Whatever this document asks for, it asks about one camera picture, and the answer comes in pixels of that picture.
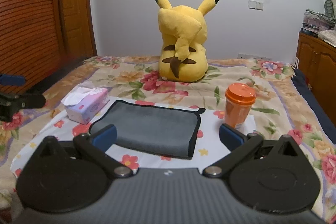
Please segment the purple and grey towel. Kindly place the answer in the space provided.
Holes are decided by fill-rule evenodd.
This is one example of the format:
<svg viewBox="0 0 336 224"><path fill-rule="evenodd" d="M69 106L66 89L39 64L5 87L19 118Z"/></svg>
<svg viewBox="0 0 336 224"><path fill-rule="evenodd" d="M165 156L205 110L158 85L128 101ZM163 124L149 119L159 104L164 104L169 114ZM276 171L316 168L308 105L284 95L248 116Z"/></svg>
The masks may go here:
<svg viewBox="0 0 336 224"><path fill-rule="evenodd" d="M116 145L191 159L204 112L204 108L193 111L116 100L102 118L91 124L89 133L93 135L112 124L117 132Z"/></svg>

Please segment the purple tissue box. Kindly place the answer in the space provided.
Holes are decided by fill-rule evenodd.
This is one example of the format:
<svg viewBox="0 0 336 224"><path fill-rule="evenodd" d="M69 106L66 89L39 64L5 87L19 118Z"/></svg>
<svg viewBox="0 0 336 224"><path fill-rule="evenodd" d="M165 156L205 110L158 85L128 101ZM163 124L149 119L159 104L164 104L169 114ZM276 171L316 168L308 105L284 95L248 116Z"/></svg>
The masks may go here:
<svg viewBox="0 0 336 224"><path fill-rule="evenodd" d="M109 102L108 89L75 87L62 100L68 118L80 124L88 124Z"/></svg>

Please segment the orange plastic cup with lid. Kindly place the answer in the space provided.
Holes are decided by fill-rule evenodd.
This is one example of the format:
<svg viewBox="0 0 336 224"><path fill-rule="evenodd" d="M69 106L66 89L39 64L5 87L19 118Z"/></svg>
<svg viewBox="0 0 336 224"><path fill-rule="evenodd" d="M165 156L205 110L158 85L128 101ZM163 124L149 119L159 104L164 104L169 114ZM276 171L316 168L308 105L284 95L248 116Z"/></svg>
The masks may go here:
<svg viewBox="0 0 336 224"><path fill-rule="evenodd" d="M233 128L239 128L256 101L256 92L247 84L232 83L228 86L225 97L224 123Z"/></svg>

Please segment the floral bed blanket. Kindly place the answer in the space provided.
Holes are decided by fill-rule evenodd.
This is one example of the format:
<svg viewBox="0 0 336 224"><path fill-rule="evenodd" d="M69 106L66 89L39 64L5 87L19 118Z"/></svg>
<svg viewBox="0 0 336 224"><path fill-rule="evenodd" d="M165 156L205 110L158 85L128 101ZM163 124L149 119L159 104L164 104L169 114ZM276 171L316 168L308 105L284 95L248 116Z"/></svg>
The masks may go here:
<svg viewBox="0 0 336 224"><path fill-rule="evenodd" d="M335 223L335 127L307 88L302 73L278 61L213 60L205 78L193 84L165 82L159 78L156 57L92 57L43 83L43 108L21 110L11 122L1 123L1 221L9 223L21 212L15 183L23 161L48 135L70 139L88 131L88 125L67 119L61 100L76 85L90 81L114 97L137 103L162 103L169 107L206 108L216 122L225 109L225 90L241 82L254 88L256 102L245 122L245 132L276 140L290 135L303 150L321 180L314 211Z"/></svg>

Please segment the wooden louvered wardrobe door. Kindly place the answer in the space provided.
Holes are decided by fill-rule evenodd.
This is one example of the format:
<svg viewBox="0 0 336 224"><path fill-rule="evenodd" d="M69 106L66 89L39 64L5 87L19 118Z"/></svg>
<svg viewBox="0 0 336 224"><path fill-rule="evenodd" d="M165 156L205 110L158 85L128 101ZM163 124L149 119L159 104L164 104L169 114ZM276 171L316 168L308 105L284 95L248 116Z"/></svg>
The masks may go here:
<svg viewBox="0 0 336 224"><path fill-rule="evenodd" d="M97 53L90 0L1 0L1 73L23 76L21 93Z"/></svg>

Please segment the yellow Pikachu plush toy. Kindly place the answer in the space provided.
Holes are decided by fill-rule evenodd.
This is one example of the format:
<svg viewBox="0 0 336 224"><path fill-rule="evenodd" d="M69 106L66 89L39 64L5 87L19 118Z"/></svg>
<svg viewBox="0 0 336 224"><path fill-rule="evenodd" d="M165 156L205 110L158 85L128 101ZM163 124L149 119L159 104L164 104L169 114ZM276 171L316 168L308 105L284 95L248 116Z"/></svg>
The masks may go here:
<svg viewBox="0 0 336 224"><path fill-rule="evenodd" d="M219 0L203 0L197 9L169 0L155 0L159 5L158 28L163 46L159 58L159 75L163 80L192 83L204 77L208 69L205 15Z"/></svg>

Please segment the wooden cabinet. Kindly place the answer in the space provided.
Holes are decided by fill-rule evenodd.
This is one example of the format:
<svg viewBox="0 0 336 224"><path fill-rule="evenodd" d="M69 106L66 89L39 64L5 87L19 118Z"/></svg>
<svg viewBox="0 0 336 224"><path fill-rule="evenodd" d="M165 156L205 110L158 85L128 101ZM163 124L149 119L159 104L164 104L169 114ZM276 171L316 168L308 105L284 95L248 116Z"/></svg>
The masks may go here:
<svg viewBox="0 0 336 224"><path fill-rule="evenodd" d="M300 32L296 57L315 99L335 123L335 47Z"/></svg>

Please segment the stack of folded papers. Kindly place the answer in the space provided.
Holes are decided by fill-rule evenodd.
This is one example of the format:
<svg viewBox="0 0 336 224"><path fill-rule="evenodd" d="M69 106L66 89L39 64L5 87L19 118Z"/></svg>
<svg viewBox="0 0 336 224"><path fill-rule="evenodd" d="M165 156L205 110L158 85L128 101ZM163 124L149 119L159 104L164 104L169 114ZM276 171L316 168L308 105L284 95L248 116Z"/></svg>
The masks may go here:
<svg viewBox="0 0 336 224"><path fill-rule="evenodd" d="M313 32L330 30L335 27L335 19L328 18L325 14L306 9L303 14L302 26Z"/></svg>

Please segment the dark green striped vase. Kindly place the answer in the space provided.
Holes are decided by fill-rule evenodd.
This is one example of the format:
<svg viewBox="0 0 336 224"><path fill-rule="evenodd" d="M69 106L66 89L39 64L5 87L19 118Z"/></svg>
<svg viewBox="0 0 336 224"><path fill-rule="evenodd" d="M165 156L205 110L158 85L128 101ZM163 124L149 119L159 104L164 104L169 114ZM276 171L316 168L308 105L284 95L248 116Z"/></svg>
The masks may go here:
<svg viewBox="0 0 336 224"><path fill-rule="evenodd" d="M330 18L334 19L334 6L332 0L326 0L324 3L325 15Z"/></svg>

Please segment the white wall socket strip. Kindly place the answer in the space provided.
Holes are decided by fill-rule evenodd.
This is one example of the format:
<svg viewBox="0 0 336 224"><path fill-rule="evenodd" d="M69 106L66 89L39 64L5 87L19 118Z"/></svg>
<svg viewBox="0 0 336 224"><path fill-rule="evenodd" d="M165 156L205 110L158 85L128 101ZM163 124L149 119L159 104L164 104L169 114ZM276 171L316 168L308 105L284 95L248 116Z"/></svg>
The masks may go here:
<svg viewBox="0 0 336 224"><path fill-rule="evenodd" d="M258 55L248 55L244 53L238 53L238 59L256 59L256 60L271 60L270 57L258 56Z"/></svg>

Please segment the white wall switch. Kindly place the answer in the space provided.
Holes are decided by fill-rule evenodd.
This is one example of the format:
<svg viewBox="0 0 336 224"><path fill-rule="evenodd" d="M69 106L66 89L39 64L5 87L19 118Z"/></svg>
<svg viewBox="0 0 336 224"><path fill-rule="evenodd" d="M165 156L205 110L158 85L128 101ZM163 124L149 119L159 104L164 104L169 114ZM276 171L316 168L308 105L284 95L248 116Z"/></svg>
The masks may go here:
<svg viewBox="0 0 336 224"><path fill-rule="evenodd" d="M258 2L258 1L253 1L249 0L248 1L248 8L252 10L264 10L264 3L263 2Z"/></svg>

